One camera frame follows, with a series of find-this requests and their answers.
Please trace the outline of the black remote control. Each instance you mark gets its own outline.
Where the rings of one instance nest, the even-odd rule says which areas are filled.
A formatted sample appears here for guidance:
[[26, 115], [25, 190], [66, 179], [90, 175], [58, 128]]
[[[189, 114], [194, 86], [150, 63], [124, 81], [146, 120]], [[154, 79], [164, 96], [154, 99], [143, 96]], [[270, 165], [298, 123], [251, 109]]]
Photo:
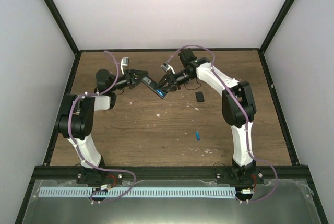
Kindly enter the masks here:
[[[153, 79], [151, 79], [149, 76], [145, 76], [141, 80], [141, 82], [143, 84], [145, 84], [151, 91], [153, 91], [159, 98], [164, 99], [165, 96], [167, 95], [167, 92], [162, 91], [161, 89], [159, 89], [158, 84]], [[165, 96], [163, 97], [163, 96], [159, 95], [157, 91], [162, 91], [165, 94]]]

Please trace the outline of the black battery cover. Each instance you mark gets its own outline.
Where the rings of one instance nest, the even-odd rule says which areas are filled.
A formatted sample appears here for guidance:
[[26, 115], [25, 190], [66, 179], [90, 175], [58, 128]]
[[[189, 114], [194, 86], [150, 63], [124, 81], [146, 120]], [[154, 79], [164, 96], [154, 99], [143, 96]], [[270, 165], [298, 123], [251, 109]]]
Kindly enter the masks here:
[[196, 101], [198, 103], [201, 103], [201, 102], [205, 101], [204, 94], [201, 91], [195, 92], [195, 97], [196, 97]]

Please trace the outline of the blue battery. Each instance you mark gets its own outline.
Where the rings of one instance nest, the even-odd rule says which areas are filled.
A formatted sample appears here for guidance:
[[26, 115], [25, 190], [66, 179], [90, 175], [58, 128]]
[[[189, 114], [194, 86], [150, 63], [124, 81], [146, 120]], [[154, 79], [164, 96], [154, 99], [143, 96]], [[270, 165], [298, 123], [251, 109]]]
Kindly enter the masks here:
[[163, 97], [165, 96], [165, 94], [162, 91], [157, 91], [157, 92], [158, 92], [159, 95], [161, 95]]
[[196, 139], [197, 139], [197, 141], [200, 141], [200, 134], [199, 134], [198, 131], [196, 131]]

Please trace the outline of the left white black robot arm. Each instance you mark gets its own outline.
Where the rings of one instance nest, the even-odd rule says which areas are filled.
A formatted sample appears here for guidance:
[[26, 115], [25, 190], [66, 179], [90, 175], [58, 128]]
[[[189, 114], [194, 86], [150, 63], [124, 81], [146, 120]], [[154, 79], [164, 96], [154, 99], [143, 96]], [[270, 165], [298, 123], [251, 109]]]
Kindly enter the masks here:
[[94, 184], [106, 180], [106, 169], [102, 155], [92, 139], [94, 113], [114, 108], [116, 90], [132, 89], [139, 85], [147, 71], [127, 69], [118, 76], [106, 69], [96, 73], [96, 88], [91, 94], [66, 94], [62, 100], [55, 127], [73, 145], [81, 166], [90, 169], [88, 178]]

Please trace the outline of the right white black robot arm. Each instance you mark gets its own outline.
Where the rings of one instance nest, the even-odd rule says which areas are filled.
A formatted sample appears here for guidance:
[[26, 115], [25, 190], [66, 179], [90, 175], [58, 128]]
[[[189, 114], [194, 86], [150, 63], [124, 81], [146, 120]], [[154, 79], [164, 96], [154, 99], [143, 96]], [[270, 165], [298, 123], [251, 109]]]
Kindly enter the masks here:
[[246, 81], [238, 81], [218, 70], [214, 62], [205, 57], [197, 58], [194, 45], [176, 50], [183, 70], [176, 72], [167, 60], [161, 65], [165, 75], [158, 82], [157, 90], [172, 92], [192, 79], [205, 82], [222, 98], [222, 116], [230, 125], [233, 138], [232, 179], [239, 184], [245, 183], [256, 170], [256, 161], [252, 151], [252, 126], [257, 112], [251, 86]]

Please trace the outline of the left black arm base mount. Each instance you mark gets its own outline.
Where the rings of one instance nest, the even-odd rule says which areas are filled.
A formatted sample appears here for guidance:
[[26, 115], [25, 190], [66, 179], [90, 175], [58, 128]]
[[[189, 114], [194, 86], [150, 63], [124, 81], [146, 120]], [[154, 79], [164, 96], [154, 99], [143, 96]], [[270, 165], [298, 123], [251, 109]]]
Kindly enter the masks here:
[[120, 185], [122, 173], [106, 172], [97, 169], [81, 167], [77, 175], [77, 184], [99, 186], [104, 184]]

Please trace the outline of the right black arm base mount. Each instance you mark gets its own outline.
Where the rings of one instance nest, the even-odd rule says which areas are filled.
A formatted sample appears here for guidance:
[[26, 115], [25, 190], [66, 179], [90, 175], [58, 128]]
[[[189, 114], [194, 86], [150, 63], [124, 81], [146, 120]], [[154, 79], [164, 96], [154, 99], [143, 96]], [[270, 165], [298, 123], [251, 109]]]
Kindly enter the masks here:
[[232, 166], [217, 166], [213, 168], [218, 184], [251, 185], [263, 184], [263, 178], [259, 177], [257, 168], [239, 170]]

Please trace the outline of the black aluminium frame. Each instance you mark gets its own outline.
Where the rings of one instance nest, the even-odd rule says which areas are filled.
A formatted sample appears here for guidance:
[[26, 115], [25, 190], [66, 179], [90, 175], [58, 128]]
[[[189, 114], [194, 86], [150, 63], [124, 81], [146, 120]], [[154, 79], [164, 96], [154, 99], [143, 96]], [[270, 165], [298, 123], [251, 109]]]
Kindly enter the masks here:
[[[81, 55], [83, 53], [82, 50], [79, 50], [76, 46], [73, 37], [71, 36], [62, 16], [56, 7], [53, 0], [44, 0], [48, 9], [50, 10], [53, 18], [55, 19], [58, 27], [60, 28], [62, 34], [64, 35], [67, 43], [72, 49], [75, 58], [73, 61], [73, 65], [70, 71], [70, 75], [66, 84], [65, 91], [69, 92], [72, 89], [75, 74], [77, 72], [79, 61]], [[324, 212], [323, 206], [321, 204], [321, 200], [316, 190], [316, 186], [314, 184], [313, 178], [311, 176], [311, 172], [307, 165], [300, 164], [299, 158], [297, 156], [292, 137], [290, 131], [288, 129], [287, 122], [285, 120], [285, 116], [282, 111], [282, 107], [276, 92], [276, 89], [273, 85], [272, 76], [265, 58], [265, 51], [268, 49], [270, 43], [272, 42], [274, 36], [279, 30], [281, 24], [283, 23], [286, 15], [291, 9], [295, 0], [285, 0], [282, 7], [279, 10], [278, 15], [276, 16], [272, 26], [270, 27], [269, 32], [267, 33], [264, 42], [261, 47], [255, 48], [259, 55], [259, 59], [261, 62], [262, 69], [264, 71], [264, 75], [267, 81], [267, 85], [271, 94], [271, 98], [273, 101], [273, 105], [278, 117], [278, 121], [283, 133], [285, 145], [288, 150], [288, 154], [291, 160], [290, 166], [276, 166], [276, 173], [281, 179], [305, 179], [310, 187], [310, 190], [313, 192], [312, 201], [315, 204], [315, 208], [317, 211], [317, 216], [321, 223], [327, 223], [327, 217]], [[19, 210], [16, 223], [23, 223], [24, 218], [27, 217], [28, 205], [30, 200], [32, 199], [33, 185], [36, 180], [41, 179], [73, 179], [74, 176], [79, 174], [78, 166], [51, 166], [50, 162], [53, 156], [54, 148], [56, 145], [56, 135], [57, 131], [54, 130], [51, 135], [51, 139], [49, 141], [49, 145], [47, 147], [46, 155], [44, 157], [43, 164], [40, 166], [36, 166], [34, 168], [32, 177], [30, 179], [26, 194], [24, 196], [23, 202], [21, 204], [21, 208]], [[146, 166], [146, 167], [135, 167], [137, 173], [137, 178], [139, 179], [158, 179], [158, 180], [195, 180], [195, 179], [204, 179], [211, 178], [213, 175], [209, 173], [209, 170], [213, 170], [213, 167], [209, 166], [167, 166], [167, 167], [159, 167], [159, 166]]]

